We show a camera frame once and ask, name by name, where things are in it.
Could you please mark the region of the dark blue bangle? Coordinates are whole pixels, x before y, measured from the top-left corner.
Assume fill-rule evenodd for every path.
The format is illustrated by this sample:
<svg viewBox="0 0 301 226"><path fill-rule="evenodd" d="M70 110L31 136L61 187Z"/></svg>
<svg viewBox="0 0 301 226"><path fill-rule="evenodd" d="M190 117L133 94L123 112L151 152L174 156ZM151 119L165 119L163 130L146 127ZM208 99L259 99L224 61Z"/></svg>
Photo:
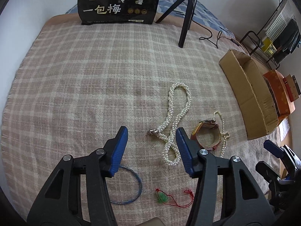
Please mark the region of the dark blue bangle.
<svg viewBox="0 0 301 226"><path fill-rule="evenodd" d="M119 168L130 172L132 174L132 176L136 179L136 181L138 183L138 192L134 198L129 199L128 201L110 201L110 203L115 204L115 205L129 205L129 204L135 202L137 199L139 199L140 195L142 194L142 190L143 190L142 180L139 177L139 175L136 172L134 172L134 170L132 170L126 166L123 166L123 165L119 165Z"/></svg>

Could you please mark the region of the brown cardboard box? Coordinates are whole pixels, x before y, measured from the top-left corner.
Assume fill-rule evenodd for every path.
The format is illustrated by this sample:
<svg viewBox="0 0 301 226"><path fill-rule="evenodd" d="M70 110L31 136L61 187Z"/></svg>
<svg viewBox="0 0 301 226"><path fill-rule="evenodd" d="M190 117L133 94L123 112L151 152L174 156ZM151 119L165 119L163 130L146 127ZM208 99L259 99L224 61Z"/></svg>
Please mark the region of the brown cardboard box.
<svg viewBox="0 0 301 226"><path fill-rule="evenodd" d="M221 66L240 107L247 138L269 135L278 126L272 94L255 61L237 50L228 50Z"/></svg>

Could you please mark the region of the orange cloth covered table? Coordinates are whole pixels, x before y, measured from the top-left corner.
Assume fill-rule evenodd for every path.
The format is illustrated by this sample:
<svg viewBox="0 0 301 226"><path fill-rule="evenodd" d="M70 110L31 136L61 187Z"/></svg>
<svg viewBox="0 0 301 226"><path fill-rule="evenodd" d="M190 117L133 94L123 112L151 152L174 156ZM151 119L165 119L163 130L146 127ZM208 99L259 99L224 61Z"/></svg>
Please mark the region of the orange cloth covered table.
<svg viewBox="0 0 301 226"><path fill-rule="evenodd" d="M272 93L279 123L295 110L294 101L300 97L300 88L295 75L283 76L273 69L263 75Z"/></svg>

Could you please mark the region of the brown leather watch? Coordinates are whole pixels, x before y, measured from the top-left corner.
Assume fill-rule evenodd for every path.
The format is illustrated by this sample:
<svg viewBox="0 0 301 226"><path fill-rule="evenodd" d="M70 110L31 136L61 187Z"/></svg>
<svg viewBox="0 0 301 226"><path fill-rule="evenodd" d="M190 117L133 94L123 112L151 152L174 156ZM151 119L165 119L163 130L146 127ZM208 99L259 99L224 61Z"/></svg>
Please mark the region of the brown leather watch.
<svg viewBox="0 0 301 226"><path fill-rule="evenodd" d="M210 146L205 146L201 142L198 141L197 134L200 131L207 130L210 134L213 134L214 140ZM195 140L196 143L200 146L201 149L205 149L207 151L215 151L217 146L221 143L221 133L219 129L219 125L216 123L215 120L207 119L203 120L198 123L198 125L194 128L194 130L191 133L191 140Z"/></svg>

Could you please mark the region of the yellow box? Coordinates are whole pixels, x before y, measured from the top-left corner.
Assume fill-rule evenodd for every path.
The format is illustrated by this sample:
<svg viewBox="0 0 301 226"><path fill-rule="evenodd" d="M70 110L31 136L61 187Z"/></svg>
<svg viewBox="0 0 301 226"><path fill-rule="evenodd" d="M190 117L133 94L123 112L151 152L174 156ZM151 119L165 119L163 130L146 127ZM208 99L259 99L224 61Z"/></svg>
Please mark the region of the yellow box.
<svg viewBox="0 0 301 226"><path fill-rule="evenodd" d="M273 42L266 37L263 41L263 46L261 47L261 50L265 53L265 54L274 54L277 49L275 48L275 46L273 45Z"/></svg>

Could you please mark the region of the black clothes rack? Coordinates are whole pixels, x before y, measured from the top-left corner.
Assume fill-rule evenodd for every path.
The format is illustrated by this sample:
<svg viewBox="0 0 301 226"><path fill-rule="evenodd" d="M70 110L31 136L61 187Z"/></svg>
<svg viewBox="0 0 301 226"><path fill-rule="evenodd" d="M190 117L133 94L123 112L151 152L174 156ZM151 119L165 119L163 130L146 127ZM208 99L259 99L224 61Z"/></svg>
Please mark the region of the black clothes rack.
<svg viewBox="0 0 301 226"><path fill-rule="evenodd" d="M263 60L276 69L281 62L300 47L300 26L293 14L289 0L280 0L277 8L258 31L248 31L240 40L248 54Z"/></svg>

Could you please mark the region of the dark hanging clothes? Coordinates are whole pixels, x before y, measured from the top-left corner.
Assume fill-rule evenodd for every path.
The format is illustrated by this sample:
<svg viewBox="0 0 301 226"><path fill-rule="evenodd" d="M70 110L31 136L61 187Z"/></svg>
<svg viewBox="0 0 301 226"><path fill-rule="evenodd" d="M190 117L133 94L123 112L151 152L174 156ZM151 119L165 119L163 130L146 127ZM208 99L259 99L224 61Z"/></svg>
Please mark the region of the dark hanging clothes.
<svg viewBox="0 0 301 226"><path fill-rule="evenodd" d="M282 33L273 42L277 51L273 55L276 64L280 64L289 54L292 54L300 42L300 31L297 22L291 19Z"/></svg>

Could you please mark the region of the pink plaid blanket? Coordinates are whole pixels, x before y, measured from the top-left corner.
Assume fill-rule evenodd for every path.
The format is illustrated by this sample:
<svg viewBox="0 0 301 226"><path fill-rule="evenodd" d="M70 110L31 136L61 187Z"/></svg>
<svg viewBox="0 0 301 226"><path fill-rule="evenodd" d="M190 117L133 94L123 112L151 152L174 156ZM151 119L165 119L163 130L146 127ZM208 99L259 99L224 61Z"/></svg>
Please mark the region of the pink plaid blanket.
<svg viewBox="0 0 301 226"><path fill-rule="evenodd" d="M158 217L166 225L185 225L188 208L160 204L156 189L179 204L195 190L182 164L163 162L164 142L147 131L164 121L172 84L186 84L192 104L180 122L188 134L219 111L230 133L224 156L239 156L263 192L267 183L256 172L259 161L279 170L280 162L263 148L264 139L248 140L243 117L219 60L236 46L201 41L201 30L188 32L178 47L180 28L171 24L94 24L77 15L49 20L20 65L3 115L1 149L12 204L26 218L41 187L61 158L89 155L128 128L123 165L143 183L137 201L114 205L119 225Z"/></svg>

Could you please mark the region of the striped hanging towel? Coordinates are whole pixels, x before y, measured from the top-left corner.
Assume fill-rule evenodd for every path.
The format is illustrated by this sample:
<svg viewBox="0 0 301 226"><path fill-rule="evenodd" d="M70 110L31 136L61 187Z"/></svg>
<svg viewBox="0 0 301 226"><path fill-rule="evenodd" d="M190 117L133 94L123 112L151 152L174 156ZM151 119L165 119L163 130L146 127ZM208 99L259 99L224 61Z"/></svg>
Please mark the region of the striped hanging towel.
<svg viewBox="0 0 301 226"><path fill-rule="evenodd" d="M274 41L286 28L291 19L294 18L291 6L288 0L283 0L275 14L263 29L266 36Z"/></svg>

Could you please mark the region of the blue patterned mattress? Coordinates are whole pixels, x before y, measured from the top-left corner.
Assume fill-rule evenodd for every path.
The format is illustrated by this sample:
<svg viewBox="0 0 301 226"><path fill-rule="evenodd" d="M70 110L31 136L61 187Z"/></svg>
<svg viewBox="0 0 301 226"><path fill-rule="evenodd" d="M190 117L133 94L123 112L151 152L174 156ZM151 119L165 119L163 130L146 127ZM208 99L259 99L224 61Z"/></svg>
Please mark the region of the blue patterned mattress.
<svg viewBox="0 0 301 226"><path fill-rule="evenodd" d="M163 14L176 1L177 0L159 0L157 12ZM171 15L184 18L186 6L187 0L185 0L184 3L181 3L174 12L171 12ZM193 20L216 31L223 31L228 37L235 38L233 32L227 29L226 26L199 1L196 3Z"/></svg>

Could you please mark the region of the black tripod stand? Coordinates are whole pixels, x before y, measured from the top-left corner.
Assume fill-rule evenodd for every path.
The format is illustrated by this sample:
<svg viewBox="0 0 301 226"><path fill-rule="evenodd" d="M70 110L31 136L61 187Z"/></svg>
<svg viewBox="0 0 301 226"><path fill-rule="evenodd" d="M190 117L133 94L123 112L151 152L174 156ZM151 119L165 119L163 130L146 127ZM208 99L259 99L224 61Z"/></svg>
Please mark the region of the black tripod stand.
<svg viewBox="0 0 301 226"><path fill-rule="evenodd" d="M157 19L156 23L159 24L160 22L162 22L172 11L174 11L184 1L185 0L176 0L176 2L174 4L172 4L167 9L167 11L165 11L163 13L163 15L161 15ZM181 34L180 34L180 39L179 39L179 42L178 42L178 46L180 48L183 48L184 42L185 42L185 39L186 39L186 36L187 36L187 32L190 29L192 19L193 19L193 16L194 16L196 2L197 2L197 0L188 0L187 7L186 7L186 12L185 12L185 16L184 16L184 21L183 21L183 25L182 25L182 30L181 30Z"/></svg>

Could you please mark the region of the black snack bag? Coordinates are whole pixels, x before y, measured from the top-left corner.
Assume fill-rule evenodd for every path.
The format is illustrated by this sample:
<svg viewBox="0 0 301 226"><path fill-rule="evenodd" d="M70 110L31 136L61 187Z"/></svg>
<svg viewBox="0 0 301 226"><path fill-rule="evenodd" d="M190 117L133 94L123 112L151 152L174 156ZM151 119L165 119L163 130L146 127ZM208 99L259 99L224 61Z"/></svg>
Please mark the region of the black snack bag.
<svg viewBox="0 0 301 226"><path fill-rule="evenodd" d="M152 24L159 0L78 0L84 25L136 22Z"/></svg>

